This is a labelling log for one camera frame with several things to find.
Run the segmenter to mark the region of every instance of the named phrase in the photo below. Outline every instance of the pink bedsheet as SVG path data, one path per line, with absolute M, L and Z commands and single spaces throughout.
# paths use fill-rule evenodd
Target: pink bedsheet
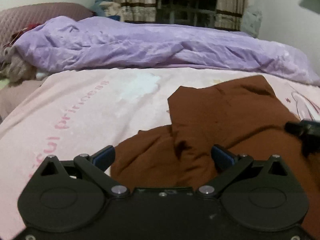
M 179 87 L 203 88 L 256 75 L 192 68 L 65 71 L 50 76 L 0 126 L 0 237 L 24 229 L 17 199 L 42 160 L 71 160 L 170 124 L 167 98 Z M 320 88 L 263 74 L 297 117 L 320 120 Z

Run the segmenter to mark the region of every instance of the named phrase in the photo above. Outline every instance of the brown towel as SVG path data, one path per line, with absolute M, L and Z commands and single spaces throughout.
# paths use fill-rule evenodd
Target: brown towel
M 116 147 L 111 176 L 134 187 L 204 185 L 218 173 L 210 157 L 214 144 L 256 160 L 279 154 L 307 192 L 303 226 L 320 239 L 320 188 L 301 142 L 284 131 L 296 117 L 276 98 L 263 76 L 209 88 L 180 87 L 168 99 L 172 125 L 140 131 Z

